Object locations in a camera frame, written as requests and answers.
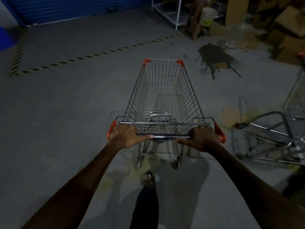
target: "blue container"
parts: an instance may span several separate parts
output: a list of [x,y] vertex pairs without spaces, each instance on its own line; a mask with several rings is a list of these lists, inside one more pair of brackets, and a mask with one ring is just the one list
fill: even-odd
[[0,26],[0,51],[5,50],[13,45],[15,45],[15,41]]

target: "hand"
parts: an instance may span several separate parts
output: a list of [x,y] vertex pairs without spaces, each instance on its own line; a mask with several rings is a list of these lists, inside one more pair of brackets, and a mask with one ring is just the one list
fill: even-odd
[[192,128],[188,134],[192,137],[191,140],[176,139],[175,142],[193,147],[194,149],[204,152],[209,146],[213,144],[220,145],[219,136],[214,129],[207,127]]
[[137,129],[133,125],[118,125],[110,134],[110,141],[122,144],[122,149],[129,149],[141,141],[154,138],[153,135],[137,136]]

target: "white bucket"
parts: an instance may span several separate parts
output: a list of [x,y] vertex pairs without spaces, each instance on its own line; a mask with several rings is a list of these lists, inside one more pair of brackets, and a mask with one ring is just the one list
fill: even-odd
[[199,23],[202,26],[211,26],[217,16],[217,11],[210,7],[205,7],[201,11]]

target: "orange handle grip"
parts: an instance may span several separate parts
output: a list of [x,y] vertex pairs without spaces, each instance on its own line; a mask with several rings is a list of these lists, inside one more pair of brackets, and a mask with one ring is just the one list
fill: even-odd
[[110,128],[108,130],[108,133],[107,133],[107,140],[110,139],[110,134],[112,133],[112,131],[113,131],[115,126],[116,126],[116,120],[112,121],[112,124],[111,124],[111,126],[110,126]]
[[219,136],[220,142],[225,143],[227,141],[226,135],[224,134],[223,130],[216,122],[214,123],[214,128],[215,128],[216,134]]

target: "concrete floor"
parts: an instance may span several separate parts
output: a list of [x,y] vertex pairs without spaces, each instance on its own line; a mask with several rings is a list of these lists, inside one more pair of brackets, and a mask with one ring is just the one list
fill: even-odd
[[[174,27],[147,9],[75,19],[33,27],[19,70],[90,55],[177,34]],[[0,228],[21,227],[106,143],[106,133],[124,113],[144,58],[184,59],[205,116],[222,126],[238,116],[238,98],[254,112],[279,109],[295,81],[297,67],[255,52],[231,51],[243,76],[210,71],[194,63],[200,46],[182,36],[14,78],[7,74],[14,49],[0,52]],[[231,132],[225,147],[232,153]],[[127,228],[139,177],[157,175],[159,228],[259,228],[242,196],[211,156],[185,158],[181,169],[145,161],[134,167],[137,148],[117,154],[107,169],[81,229]],[[274,165],[245,165],[278,190],[292,172]]]

